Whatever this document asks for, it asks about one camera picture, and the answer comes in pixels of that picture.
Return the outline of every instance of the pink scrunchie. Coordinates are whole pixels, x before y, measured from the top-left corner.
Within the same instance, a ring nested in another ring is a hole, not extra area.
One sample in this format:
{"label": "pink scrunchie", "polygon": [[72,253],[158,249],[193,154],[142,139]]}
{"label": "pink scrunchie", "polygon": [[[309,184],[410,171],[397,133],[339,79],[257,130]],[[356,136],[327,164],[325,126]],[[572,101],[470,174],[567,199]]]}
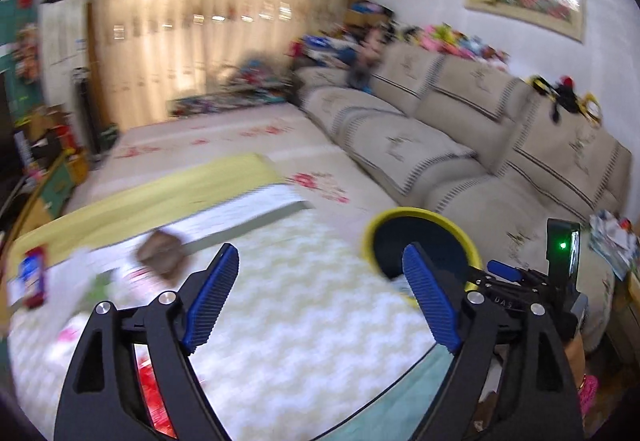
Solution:
{"label": "pink scrunchie", "polygon": [[585,376],[584,383],[578,391],[578,397],[580,398],[580,413],[582,417],[587,415],[587,412],[593,405],[598,391],[598,378],[595,376]]}

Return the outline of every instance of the blue ridged pad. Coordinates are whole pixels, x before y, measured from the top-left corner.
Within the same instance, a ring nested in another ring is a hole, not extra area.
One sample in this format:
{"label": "blue ridged pad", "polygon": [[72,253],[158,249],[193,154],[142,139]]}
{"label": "blue ridged pad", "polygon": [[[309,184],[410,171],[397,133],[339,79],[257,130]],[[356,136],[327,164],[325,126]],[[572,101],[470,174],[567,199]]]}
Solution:
{"label": "blue ridged pad", "polygon": [[230,245],[218,265],[211,270],[209,278],[187,311],[182,345],[189,354],[193,354],[196,347],[209,340],[211,330],[238,276],[239,264],[238,250]]}
{"label": "blue ridged pad", "polygon": [[455,353],[462,344],[456,331],[456,313],[424,257],[413,244],[404,248],[402,271],[436,342],[447,347],[450,353]]}
{"label": "blue ridged pad", "polygon": [[519,282],[522,280],[520,272],[508,264],[498,261],[489,261],[486,263],[486,269],[489,273],[504,278],[509,282]]}

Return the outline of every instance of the sofa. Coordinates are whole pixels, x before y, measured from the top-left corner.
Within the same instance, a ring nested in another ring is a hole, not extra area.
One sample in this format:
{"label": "sofa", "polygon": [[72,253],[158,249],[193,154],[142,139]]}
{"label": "sofa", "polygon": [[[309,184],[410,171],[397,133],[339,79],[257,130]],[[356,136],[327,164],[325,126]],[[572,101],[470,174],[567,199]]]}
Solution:
{"label": "sofa", "polygon": [[[491,259],[546,272],[546,220],[587,224],[620,211],[631,154],[602,128],[561,109],[519,78],[486,64],[390,44],[370,84],[346,72],[295,72],[307,116],[397,204],[442,214]],[[606,262],[583,236],[578,289],[589,297],[585,348],[609,320],[614,287]]]}

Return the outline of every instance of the teal wall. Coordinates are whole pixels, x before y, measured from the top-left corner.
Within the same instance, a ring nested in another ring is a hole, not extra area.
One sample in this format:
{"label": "teal wall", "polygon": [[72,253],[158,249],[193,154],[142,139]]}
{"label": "teal wall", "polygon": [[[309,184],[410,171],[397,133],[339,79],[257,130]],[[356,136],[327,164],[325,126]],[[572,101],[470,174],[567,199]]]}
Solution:
{"label": "teal wall", "polygon": [[[18,29],[29,22],[38,22],[38,6],[28,9],[18,8],[18,0],[0,2],[0,45],[14,43]],[[0,57],[0,71],[8,69],[6,90],[14,119],[24,116],[29,109],[43,101],[40,84],[34,82],[26,85],[15,77],[15,62],[10,54]]]}

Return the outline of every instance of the light blue cloth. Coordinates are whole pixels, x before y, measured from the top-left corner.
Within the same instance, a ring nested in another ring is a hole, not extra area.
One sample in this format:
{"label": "light blue cloth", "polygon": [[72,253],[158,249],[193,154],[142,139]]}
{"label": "light blue cloth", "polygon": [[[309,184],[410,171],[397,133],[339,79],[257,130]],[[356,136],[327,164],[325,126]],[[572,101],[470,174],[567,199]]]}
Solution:
{"label": "light blue cloth", "polygon": [[411,438],[444,381],[453,355],[436,345],[385,394],[321,441],[404,441]]}

